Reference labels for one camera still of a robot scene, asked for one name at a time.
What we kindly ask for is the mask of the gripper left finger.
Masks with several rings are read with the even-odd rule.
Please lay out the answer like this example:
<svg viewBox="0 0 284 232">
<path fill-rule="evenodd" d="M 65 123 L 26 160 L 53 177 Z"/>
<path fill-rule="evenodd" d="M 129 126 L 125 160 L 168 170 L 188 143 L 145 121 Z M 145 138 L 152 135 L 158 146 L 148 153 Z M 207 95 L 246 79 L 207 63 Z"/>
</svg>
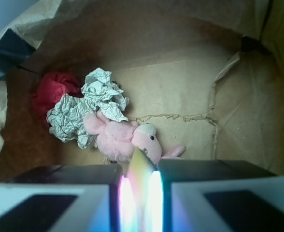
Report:
<svg viewBox="0 0 284 232">
<path fill-rule="evenodd" d="M 0 232 L 118 232 L 118 164 L 38 167 L 0 182 Z"/>
</svg>

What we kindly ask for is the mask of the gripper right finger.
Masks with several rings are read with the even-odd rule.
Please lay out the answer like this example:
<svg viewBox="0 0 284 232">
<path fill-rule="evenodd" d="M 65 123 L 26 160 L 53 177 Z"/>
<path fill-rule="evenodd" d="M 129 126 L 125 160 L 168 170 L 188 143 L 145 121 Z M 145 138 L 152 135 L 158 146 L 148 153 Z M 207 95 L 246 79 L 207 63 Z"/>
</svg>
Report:
<svg viewBox="0 0 284 232">
<path fill-rule="evenodd" d="M 284 232 L 284 175 L 240 160 L 164 159 L 165 232 Z"/>
</svg>

